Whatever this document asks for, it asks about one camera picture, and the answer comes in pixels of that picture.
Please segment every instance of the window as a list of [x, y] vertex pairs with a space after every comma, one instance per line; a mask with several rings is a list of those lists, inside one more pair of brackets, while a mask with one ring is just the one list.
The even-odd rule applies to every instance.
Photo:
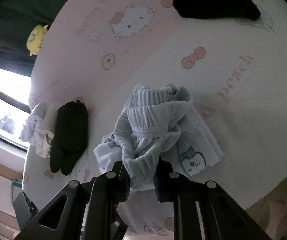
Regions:
[[0, 139], [22, 150], [29, 143], [19, 139], [29, 116], [30, 77], [0, 69]]

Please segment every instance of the black cloth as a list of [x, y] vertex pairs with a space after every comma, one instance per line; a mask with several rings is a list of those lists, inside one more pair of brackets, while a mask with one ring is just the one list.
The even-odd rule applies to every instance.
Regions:
[[69, 102], [58, 109], [50, 150], [50, 170], [68, 176], [88, 146], [88, 112], [85, 104]]
[[238, 17], [256, 20], [260, 16], [252, 0], [173, 0], [173, 6], [185, 18]]
[[31, 76], [36, 56], [29, 56], [27, 39], [37, 25], [51, 25], [66, 1], [0, 1], [0, 68]]

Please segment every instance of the black folded garment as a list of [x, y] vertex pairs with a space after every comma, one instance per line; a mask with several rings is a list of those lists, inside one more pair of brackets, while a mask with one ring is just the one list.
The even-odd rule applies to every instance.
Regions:
[[69, 102], [58, 109], [50, 150], [50, 170], [65, 176], [88, 146], [88, 112], [84, 103]]
[[185, 18], [236, 17], [256, 20], [260, 16], [252, 0], [173, 0], [173, 6]]

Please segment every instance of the yellow plush toy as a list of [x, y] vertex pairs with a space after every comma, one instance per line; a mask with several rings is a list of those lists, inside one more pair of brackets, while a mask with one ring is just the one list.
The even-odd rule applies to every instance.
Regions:
[[30, 51], [30, 56], [38, 54], [38, 51], [42, 46], [42, 42], [48, 32], [47, 28], [48, 24], [44, 27], [42, 25], [37, 25], [29, 35], [26, 46]]

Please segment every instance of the dark curtain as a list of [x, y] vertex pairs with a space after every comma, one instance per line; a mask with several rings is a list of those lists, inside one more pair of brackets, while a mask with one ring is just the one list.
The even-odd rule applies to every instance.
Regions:
[[0, 0], [0, 68], [30, 76], [36, 56], [26, 47], [37, 25], [53, 22], [67, 0]]

